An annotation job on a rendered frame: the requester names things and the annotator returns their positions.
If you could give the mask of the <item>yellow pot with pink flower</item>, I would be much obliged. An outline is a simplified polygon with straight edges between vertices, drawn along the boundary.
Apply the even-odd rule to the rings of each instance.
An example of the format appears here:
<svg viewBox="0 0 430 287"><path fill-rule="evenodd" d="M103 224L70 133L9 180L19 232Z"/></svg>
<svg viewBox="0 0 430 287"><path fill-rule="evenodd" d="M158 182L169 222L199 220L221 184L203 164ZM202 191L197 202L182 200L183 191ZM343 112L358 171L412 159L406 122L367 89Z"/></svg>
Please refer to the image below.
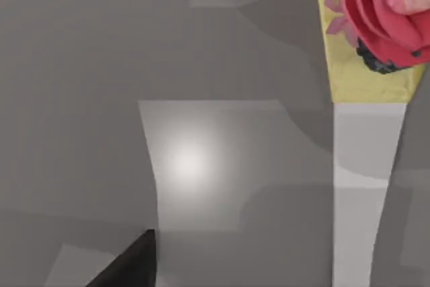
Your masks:
<svg viewBox="0 0 430 287"><path fill-rule="evenodd" d="M430 65L430 0L318 0L334 103L407 103Z"/></svg>

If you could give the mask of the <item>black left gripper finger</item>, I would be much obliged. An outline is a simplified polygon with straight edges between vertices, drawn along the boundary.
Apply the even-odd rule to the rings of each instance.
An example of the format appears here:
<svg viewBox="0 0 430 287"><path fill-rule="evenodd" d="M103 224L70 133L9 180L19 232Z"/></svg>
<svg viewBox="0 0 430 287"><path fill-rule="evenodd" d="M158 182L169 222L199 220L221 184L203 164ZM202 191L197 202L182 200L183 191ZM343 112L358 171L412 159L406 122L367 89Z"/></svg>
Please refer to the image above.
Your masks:
<svg viewBox="0 0 430 287"><path fill-rule="evenodd" d="M157 240L145 230L85 287L156 287Z"/></svg>

